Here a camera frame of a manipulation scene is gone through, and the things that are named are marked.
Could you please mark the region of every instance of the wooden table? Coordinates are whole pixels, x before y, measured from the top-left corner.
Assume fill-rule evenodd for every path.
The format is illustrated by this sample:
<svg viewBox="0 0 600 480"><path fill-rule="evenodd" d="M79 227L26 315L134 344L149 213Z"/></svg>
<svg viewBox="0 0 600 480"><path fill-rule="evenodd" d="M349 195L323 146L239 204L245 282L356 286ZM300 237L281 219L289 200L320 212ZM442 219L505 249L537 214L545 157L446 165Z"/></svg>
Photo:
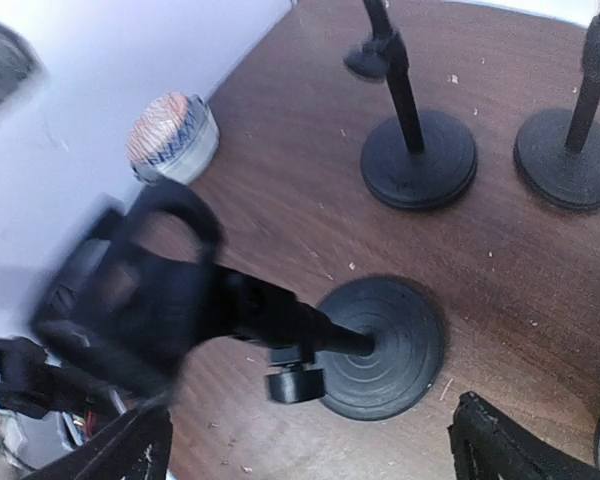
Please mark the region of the wooden table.
<svg viewBox="0 0 600 480"><path fill-rule="evenodd" d="M584 31L486 7L391 3L418 104L475 135L478 175L460 202L403 213L365 188L360 150L392 105L384 86L342 66L369 31L352 0L302 0L219 89L221 146L193 188L224 224L223 261L303 301L373 273L429 287L446 315L444 368L415 408L365 424L318 402L268 402L265 352L210 342L191 355L173 409L180 480L451 479L446 427L468 390L592 461L600 213L544 206L512 160L525 118L575 104Z"/></svg>

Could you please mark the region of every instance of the desktop mic stand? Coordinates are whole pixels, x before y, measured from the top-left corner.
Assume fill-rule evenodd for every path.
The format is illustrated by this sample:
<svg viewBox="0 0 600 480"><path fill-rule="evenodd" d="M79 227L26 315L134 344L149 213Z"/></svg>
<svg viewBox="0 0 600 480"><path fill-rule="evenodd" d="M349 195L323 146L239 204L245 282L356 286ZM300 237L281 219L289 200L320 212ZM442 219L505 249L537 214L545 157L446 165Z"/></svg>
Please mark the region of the desktop mic stand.
<svg viewBox="0 0 600 480"><path fill-rule="evenodd" d="M573 113L550 109L520 128L514 159L522 179L540 197L574 211L600 208L600 15L587 30L584 78Z"/></svg>
<svg viewBox="0 0 600 480"><path fill-rule="evenodd" d="M442 207L471 184L476 147L459 120L439 111L418 113L409 81L407 50L389 21L382 0L364 0L371 37L344 63L356 76L387 79L397 117L371 132L362 149L367 187L381 202L405 210Z"/></svg>

